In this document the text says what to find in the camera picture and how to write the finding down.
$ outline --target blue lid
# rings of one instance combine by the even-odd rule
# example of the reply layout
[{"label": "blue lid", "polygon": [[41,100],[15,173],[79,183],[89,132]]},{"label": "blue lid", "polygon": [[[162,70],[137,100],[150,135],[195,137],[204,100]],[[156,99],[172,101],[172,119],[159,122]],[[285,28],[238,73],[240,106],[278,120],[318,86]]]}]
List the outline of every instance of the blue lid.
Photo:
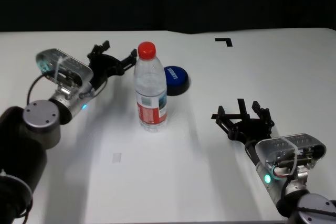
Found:
[{"label": "blue lid", "polygon": [[167,81],[167,95],[179,95],[188,90],[189,77],[183,68],[168,66],[164,68],[164,72]]}]

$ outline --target black curtain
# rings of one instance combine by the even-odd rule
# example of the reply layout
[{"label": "black curtain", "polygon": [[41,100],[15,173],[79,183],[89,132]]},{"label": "black curtain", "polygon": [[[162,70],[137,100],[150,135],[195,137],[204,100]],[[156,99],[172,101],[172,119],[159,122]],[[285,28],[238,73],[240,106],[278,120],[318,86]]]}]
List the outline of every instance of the black curtain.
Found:
[{"label": "black curtain", "polygon": [[336,29],[336,0],[0,0],[0,31]]}]

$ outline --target black corner marker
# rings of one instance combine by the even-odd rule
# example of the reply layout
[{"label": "black corner marker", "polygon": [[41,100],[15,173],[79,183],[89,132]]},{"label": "black corner marker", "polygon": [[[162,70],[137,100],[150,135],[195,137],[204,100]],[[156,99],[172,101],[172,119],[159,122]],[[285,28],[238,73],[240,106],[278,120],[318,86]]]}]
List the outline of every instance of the black corner marker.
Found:
[{"label": "black corner marker", "polygon": [[215,38],[215,41],[225,41],[227,47],[232,47],[232,41],[230,38]]}]

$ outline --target table surface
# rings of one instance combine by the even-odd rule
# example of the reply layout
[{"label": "table surface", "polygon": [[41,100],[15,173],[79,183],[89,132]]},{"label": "table surface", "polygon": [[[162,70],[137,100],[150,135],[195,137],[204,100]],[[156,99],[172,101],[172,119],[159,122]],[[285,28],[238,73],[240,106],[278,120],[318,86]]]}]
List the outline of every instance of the table surface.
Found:
[{"label": "table surface", "polygon": [[[231,38],[233,47],[218,37]],[[138,123],[133,71],[110,78],[48,150],[28,224],[282,220],[244,147],[210,119],[219,105],[238,112],[237,98],[252,115],[254,100],[270,108],[273,136],[305,132],[327,146],[307,184],[336,199],[335,31],[1,33],[0,111],[25,106],[39,75],[36,53],[58,48],[88,63],[87,53],[104,40],[119,59],[154,42],[162,64],[186,69],[191,86],[169,97],[167,127],[148,133]],[[32,99],[48,99],[54,89],[42,80]]]}]

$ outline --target water bottle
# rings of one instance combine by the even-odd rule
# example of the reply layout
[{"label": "water bottle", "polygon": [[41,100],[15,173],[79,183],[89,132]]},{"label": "water bottle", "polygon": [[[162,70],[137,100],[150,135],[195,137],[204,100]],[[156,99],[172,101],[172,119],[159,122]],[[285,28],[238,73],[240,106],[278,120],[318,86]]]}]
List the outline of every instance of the water bottle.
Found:
[{"label": "water bottle", "polygon": [[157,132],[165,125],[167,117],[166,75],[153,43],[141,43],[138,54],[134,85],[140,124],[147,131]]}]

